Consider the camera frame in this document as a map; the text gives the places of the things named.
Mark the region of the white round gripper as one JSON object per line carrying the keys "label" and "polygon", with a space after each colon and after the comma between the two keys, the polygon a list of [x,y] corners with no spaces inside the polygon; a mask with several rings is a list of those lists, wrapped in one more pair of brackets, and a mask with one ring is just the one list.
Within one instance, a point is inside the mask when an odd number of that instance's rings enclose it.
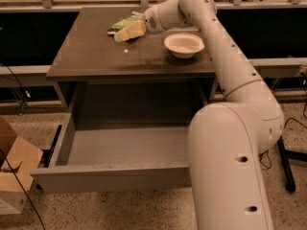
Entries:
{"label": "white round gripper", "polygon": [[148,8],[144,12],[144,17],[145,23],[141,20],[132,22],[126,28],[116,33],[114,35],[114,40],[116,42],[124,42],[142,36],[146,31],[151,34],[159,34],[165,31],[160,19],[159,5]]}

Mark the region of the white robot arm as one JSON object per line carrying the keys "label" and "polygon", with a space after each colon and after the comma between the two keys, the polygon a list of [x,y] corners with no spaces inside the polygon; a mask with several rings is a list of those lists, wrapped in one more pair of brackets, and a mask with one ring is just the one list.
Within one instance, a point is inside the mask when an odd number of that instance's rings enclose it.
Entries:
{"label": "white robot arm", "polygon": [[277,143],[284,114],[217,17],[214,0],[169,0],[114,36],[118,42],[192,23],[201,33],[224,101],[193,117],[188,156],[199,230],[273,230],[259,162]]}

